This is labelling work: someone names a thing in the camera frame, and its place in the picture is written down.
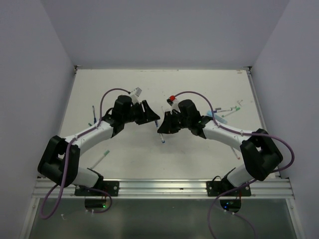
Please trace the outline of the dark blue capped marker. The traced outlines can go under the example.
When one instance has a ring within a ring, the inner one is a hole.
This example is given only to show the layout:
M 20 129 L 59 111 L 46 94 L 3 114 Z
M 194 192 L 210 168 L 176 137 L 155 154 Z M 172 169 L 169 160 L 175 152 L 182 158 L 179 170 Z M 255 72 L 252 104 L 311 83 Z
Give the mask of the dark blue capped marker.
M 156 128 L 159 129 L 159 123 L 158 123 L 157 120 L 155 121 L 155 125 L 156 125 Z M 165 139 L 164 139 L 164 137 L 163 137 L 163 134 L 162 134 L 162 133 L 159 133 L 159 136 L 160 136 L 161 142 L 162 142 L 162 143 L 165 143 Z

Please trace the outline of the dark blue ballpoint pen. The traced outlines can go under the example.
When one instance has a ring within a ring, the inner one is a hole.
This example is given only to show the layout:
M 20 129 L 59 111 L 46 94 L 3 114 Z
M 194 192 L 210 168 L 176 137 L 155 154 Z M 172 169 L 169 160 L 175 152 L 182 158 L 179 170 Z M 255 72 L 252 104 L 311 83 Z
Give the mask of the dark blue ballpoint pen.
M 97 118 L 96 118 L 96 113 L 95 113 L 95 107 L 92 106 L 92 111 L 93 111 L 93 117 L 94 117 L 94 124 L 97 122 Z

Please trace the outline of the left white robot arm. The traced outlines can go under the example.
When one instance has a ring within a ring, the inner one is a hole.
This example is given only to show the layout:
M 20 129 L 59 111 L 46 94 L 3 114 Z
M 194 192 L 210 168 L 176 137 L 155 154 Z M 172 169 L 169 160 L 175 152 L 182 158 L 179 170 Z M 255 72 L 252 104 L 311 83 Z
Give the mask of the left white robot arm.
M 101 121 L 75 135 L 52 137 L 37 170 L 59 186 L 84 186 L 90 194 L 99 195 L 104 189 L 103 176 L 92 169 L 81 168 L 81 155 L 100 142 L 115 137 L 127 123 L 142 125 L 159 119 L 147 101 L 137 102 L 130 96 L 120 95 Z

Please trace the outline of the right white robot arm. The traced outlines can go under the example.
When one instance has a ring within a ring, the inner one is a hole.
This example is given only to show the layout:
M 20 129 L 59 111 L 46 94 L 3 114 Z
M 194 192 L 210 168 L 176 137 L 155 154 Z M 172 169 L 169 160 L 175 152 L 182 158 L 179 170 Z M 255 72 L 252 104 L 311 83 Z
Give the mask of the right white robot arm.
M 158 133 L 174 134 L 186 128 L 195 136 L 221 142 L 241 152 L 243 165 L 222 178 L 222 190 L 226 195 L 234 195 L 242 184 L 251 180 L 265 180 L 282 162 L 282 154 L 265 130 L 226 130 L 225 124 L 214 122 L 210 116 L 202 116 L 192 100 L 178 101 L 171 96 L 167 103 L 171 110 L 164 113 Z

